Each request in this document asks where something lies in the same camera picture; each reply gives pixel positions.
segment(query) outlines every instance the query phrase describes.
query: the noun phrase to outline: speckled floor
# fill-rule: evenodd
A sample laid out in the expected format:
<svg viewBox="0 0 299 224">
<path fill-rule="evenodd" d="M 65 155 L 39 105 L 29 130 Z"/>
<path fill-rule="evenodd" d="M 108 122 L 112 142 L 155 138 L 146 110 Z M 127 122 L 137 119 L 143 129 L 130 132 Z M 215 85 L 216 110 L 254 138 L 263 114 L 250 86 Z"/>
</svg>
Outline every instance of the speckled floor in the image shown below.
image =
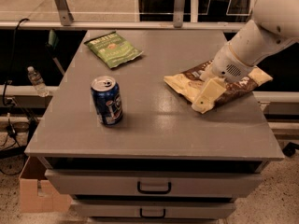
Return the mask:
<svg viewBox="0 0 299 224">
<path fill-rule="evenodd" d="M 0 133 L 0 146 L 6 140 Z M 17 136 L 25 144 L 26 134 Z M 13 144 L 8 138 L 6 146 Z M 18 173 L 23 155 L 0 160 L 0 169 Z M 297 224 L 299 219 L 299 151 L 280 162 L 271 162 L 262 172 L 264 182 L 248 198 L 236 201 L 236 211 L 219 224 Z M 0 223 L 6 224 L 82 224 L 89 220 L 72 209 L 67 213 L 21 213 L 19 175 L 0 174 Z"/>
</svg>

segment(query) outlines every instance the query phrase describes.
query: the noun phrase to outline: plastic bottle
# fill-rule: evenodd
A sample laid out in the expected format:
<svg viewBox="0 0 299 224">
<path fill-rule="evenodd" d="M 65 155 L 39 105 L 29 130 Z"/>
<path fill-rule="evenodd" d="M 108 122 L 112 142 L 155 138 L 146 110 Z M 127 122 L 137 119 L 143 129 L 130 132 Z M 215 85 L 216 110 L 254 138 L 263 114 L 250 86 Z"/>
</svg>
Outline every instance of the plastic bottle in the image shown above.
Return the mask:
<svg viewBox="0 0 299 224">
<path fill-rule="evenodd" d="M 32 85 L 36 88 L 37 94 L 40 97 L 48 96 L 49 91 L 40 73 L 37 70 L 35 70 L 33 66 L 29 66 L 27 70 L 28 78 L 31 81 Z"/>
</svg>

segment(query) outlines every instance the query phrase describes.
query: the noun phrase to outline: green snack bag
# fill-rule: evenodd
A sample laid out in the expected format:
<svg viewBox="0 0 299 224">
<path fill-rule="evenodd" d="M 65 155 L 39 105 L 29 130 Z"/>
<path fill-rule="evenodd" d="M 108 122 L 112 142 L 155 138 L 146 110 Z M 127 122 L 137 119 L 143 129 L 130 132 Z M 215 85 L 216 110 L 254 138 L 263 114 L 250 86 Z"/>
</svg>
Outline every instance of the green snack bag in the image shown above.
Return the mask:
<svg viewBox="0 0 299 224">
<path fill-rule="evenodd" d="M 143 52 L 116 32 L 96 37 L 84 44 L 110 69 L 135 59 Z"/>
</svg>

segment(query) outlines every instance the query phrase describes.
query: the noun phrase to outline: blue soda can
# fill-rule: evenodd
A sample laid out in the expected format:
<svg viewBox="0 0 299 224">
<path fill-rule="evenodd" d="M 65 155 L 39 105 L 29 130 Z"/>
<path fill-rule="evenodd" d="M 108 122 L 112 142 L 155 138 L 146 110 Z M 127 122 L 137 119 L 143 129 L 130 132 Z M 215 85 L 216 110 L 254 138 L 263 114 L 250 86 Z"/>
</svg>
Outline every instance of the blue soda can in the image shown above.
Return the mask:
<svg viewBox="0 0 299 224">
<path fill-rule="evenodd" d="M 113 125 L 122 118 L 120 87 L 115 78 L 101 76 L 92 82 L 93 102 L 101 123 Z"/>
</svg>

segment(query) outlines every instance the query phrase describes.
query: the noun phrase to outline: cable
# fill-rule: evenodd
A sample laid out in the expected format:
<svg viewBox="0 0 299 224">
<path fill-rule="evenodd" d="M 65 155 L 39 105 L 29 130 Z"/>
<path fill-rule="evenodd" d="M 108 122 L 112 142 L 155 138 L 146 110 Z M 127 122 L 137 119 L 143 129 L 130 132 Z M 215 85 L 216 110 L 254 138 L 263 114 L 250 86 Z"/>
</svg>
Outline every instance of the cable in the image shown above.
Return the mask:
<svg viewBox="0 0 299 224">
<path fill-rule="evenodd" d="M 9 108 L 8 108 L 8 112 L 7 112 L 7 118 L 8 118 L 8 126 L 7 126 L 7 133 L 9 135 L 9 137 L 13 138 L 15 140 L 15 144 L 17 144 L 18 146 L 19 145 L 19 142 L 17 140 L 17 132 L 15 130 L 15 128 L 13 127 L 13 125 L 11 124 L 11 121 L 10 121 L 10 111 L 12 109 L 14 105 L 11 105 Z"/>
<path fill-rule="evenodd" d="M 3 143 L 0 147 L 4 147 L 5 144 L 7 143 L 7 140 L 8 140 L 8 135 L 7 135 L 7 137 L 6 137 L 6 140 L 4 141 L 4 143 Z"/>
<path fill-rule="evenodd" d="M 12 145 L 2 148 L 2 149 L 0 150 L 0 152 L 1 152 L 1 151 L 8 150 L 8 149 L 10 149 L 11 147 L 14 147 L 16 143 L 17 143 L 17 142 L 15 141 Z"/>
<path fill-rule="evenodd" d="M 26 156 L 23 154 L 22 168 L 21 168 L 19 171 L 15 172 L 15 173 L 11 173 L 11 174 L 9 174 L 9 173 L 7 173 L 7 172 L 4 172 L 4 171 L 0 168 L 0 173 L 3 174 L 3 175 L 19 175 L 19 174 L 21 173 L 22 169 L 24 168 L 25 163 L 26 163 Z"/>
<path fill-rule="evenodd" d="M 2 103 L 4 106 L 8 106 L 9 104 L 7 104 L 6 102 L 6 91 L 7 91 L 7 84 L 8 84 L 8 79 L 11 73 L 11 69 L 12 69 L 12 65 L 14 62 L 14 58 L 15 58 L 15 48 L 16 48 L 16 36 L 17 36 L 17 31 L 19 30 L 19 27 L 21 25 L 22 22 L 24 21 L 29 21 L 29 19 L 21 19 L 18 22 L 18 25 L 16 26 L 16 28 L 14 29 L 13 32 L 13 41 L 12 41 L 12 51 L 11 51 L 11 58 L 10 58 L 10 63 L 9 63 L 9 68 L 7 71 L 7 79 L 4 83 L 4 88 L 3 88 L 3 94 L 2 94 Z"/>
</svg>

